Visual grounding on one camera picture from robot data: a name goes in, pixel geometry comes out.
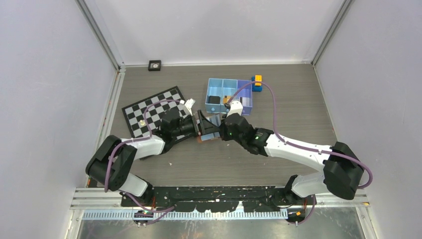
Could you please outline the brown leather card holder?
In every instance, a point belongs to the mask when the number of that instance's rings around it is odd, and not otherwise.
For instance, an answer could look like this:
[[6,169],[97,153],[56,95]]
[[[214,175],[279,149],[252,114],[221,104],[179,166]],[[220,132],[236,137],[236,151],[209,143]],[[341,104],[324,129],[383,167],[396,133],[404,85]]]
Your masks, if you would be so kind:
[[[209,120],[212,124],[219,127],[221,125],[221,118],[220,117],[221,117],[221,114],[213,114],[213,115],[207,116],[206,119]],[[219,138],[220,138],[220,134],[219,134],[219,131],[217,131],[217,132],[214,132],[214,133],[201,135],[200,137],[198,137],[197,141],[199,143],[202,143],[202,142],[205,142],[205,141],[215,140],[215,139],[219,139]]]

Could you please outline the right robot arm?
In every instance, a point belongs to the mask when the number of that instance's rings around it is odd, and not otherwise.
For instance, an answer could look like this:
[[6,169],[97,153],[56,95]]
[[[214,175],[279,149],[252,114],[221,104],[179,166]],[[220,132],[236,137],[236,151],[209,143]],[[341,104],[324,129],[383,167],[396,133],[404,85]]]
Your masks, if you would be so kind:
[[290,204],[319,193],[352,200],[363,188],[360,181],[368,168],[345,143],[329,146],[290,139],[270,129],[253,127],[237,113],[224,117],[219,130],[222,140],[234,140],[251,154],[283,158],[316,170],[289,178],[283,196]]

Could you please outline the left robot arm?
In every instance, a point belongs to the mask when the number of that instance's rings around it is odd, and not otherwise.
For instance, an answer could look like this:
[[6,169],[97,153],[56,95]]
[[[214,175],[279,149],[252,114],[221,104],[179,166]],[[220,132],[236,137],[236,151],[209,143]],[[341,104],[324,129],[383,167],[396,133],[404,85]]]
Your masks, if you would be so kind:
[[139,205],[149,205],[153,198],[151,184],[130,173],[133,162],[168,152],[181,135],[203,136],[219,131],[202,111],[197,113],[181,117],[179,110],[167,110],[151,137],[121,139],[109,135],[87,164],[86,174],[102,183],[106,190],[130,193]]

